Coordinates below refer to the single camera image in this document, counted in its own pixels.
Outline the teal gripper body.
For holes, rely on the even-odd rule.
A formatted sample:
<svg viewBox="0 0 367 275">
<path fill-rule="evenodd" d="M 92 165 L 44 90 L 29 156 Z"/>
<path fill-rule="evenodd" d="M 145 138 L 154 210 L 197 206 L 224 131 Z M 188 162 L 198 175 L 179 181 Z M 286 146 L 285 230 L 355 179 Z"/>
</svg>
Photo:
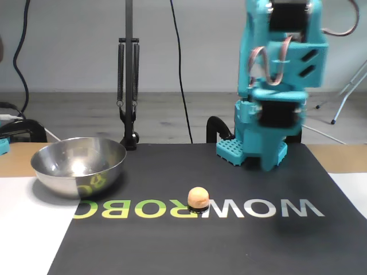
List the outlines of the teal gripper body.
<svg viewBox="0 0 367 275">
<path fill-rule="evenodd" d="M 276 37 L 273 41 L 256 41 L 252 64 L 261 68 L 261 76 L 252 77 L 252 122 L 256 126 L 258 100 L 297 99 L 307 97 L 307 88 L 318 88 L 328 51 L 324 40 L 301 42 L 294 37 Z"/>
</svg>

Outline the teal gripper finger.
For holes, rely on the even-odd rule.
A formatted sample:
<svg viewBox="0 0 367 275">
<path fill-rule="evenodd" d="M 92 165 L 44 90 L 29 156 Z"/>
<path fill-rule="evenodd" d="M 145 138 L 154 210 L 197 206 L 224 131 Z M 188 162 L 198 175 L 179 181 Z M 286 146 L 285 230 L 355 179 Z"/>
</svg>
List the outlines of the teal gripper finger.
<svg viewBox="0 0 367 275">
<path fill-rule="evenodd" d="M 289 143 L 299 143 L 307 97 L 258 100 L 256 132 L 261 137 L 260 163 L 264 171 L 278 166 Z"/>
</svg>

